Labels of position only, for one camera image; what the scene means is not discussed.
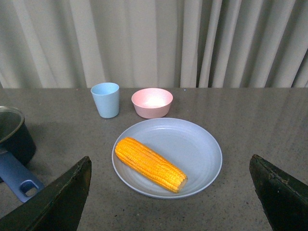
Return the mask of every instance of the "plastic plate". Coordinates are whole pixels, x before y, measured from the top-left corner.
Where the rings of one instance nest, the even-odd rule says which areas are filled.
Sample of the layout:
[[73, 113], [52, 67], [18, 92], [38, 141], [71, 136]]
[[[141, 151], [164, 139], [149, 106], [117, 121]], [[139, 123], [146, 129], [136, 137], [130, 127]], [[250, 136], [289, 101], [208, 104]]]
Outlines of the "plastic plate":
[[[147, 145], [188, 177], [178, 193], [169, 192], [122, 163], [115, 154], [116, 144], [133, 137]], [[137, 123], [125, 130], [112, 150], [112, 163], [120, 179], [135, 191], [153, 198], [179, 199], [194, 195], [208, 187], [218, 176], [222, 153], [215, 138], [204, 128], [186, 120], [156, 118]]]

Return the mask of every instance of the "table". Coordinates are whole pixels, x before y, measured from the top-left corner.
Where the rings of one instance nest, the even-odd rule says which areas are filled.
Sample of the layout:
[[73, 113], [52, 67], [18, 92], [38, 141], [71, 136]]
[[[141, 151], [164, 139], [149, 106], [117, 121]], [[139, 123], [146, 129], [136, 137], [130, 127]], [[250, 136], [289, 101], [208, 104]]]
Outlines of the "table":
[[[98, 115], [90, 89], [0, 89], [0, 105], [19, 108], [37, 146], [27, 167], [50, 184], [84, 156], [92, 160], [90, 192], [79, 231], [271, 230], [249, 173], [258, 154], [308, 184], [308, 89], [168, 89], [166, 117], [196, 123], [218, 141], [223, 165], [200, 193], [178, 200], [141, 195], [117, 176], [112, 147], [144, 121], [120, 90], [120, 112]], [[0, 184], [0, 218], [21, 203]]]

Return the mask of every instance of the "blue handle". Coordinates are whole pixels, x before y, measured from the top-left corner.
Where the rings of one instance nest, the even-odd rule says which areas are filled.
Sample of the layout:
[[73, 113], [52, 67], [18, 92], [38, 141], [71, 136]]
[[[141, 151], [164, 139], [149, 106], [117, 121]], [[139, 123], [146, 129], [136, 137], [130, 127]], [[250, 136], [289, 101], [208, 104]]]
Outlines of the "blue handle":
[[44, 185], [12, 153], [3, 148], [0, 148], [0, 177], [22, 202], [26, 202], [44, 188]]

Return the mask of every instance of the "yellow corn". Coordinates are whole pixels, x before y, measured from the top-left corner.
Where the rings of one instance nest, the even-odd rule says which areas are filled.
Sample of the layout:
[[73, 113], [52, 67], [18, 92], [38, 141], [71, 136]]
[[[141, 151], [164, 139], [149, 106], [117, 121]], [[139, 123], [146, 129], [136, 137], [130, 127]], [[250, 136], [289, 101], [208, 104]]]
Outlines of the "yellow corn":
[[134, 138], [122, 139], [115, 148], [123, 163], [171, 192], [179, 193], [187, 182], [178, 167]]

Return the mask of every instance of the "bowl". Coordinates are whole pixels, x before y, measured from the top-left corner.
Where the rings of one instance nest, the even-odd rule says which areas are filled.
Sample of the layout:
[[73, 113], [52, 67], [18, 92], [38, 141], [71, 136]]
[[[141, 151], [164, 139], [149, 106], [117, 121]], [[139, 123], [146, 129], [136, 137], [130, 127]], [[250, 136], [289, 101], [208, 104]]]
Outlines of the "bowl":
[[145, 88], [135, 92], [131, 97], [137, 114], [146, 119], [167, 115], [172, 100], [172, 94], [161, 88]]

